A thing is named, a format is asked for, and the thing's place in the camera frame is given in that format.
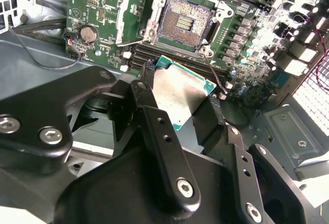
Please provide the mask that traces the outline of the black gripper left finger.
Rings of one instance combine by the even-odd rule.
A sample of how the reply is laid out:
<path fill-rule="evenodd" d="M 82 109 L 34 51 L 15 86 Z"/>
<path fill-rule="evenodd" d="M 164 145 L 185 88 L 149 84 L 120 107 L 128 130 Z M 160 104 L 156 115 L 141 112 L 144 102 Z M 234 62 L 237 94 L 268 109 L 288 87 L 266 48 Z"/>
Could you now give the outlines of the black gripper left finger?
<path fill-rule="evenodd" d="M 72 131 L 90 98 L 114 92 L 109 118 L 116 139 L 114 158 L 140 147 L 159 172 L 165 199 L 174 211 L 196 211 L 201 195 L 168 114 L 157 107 L 154 68 L 121 84 L 97 66 L 89 67 L 1 101 L 1 164 L 38 173 L 60 168 L 72 148 Z"/>

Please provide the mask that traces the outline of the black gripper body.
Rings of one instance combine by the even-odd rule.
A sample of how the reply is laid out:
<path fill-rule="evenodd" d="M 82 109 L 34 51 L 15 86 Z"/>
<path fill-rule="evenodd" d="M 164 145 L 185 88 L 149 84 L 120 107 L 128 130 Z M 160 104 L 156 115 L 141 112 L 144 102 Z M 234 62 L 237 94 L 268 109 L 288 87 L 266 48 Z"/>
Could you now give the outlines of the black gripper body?
<path fill-rule="evenodd" d="M 218 163 L 185 152 L 201 193 L 200 207 L 179 219 L 164 197 L 159 172 L 137 147 L 74 180 L 60 196 L 56 223 L 241 223 L 231 182 Z"/>

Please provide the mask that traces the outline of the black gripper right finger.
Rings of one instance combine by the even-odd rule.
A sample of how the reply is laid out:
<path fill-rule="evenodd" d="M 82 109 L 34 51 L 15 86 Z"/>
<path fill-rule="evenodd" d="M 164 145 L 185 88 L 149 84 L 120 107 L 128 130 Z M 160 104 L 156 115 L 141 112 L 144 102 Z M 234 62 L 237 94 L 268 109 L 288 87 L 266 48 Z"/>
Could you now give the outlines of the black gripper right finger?
<path fill-rule="evenodd" d="M 205 97 L 192 119 L 202 154 L 226 171 L 226 202 L 237 223 L 323 222 L 268 149 L 259 144 L 244 148 L 241 133 L 225 121 L 216 95 Z"/>

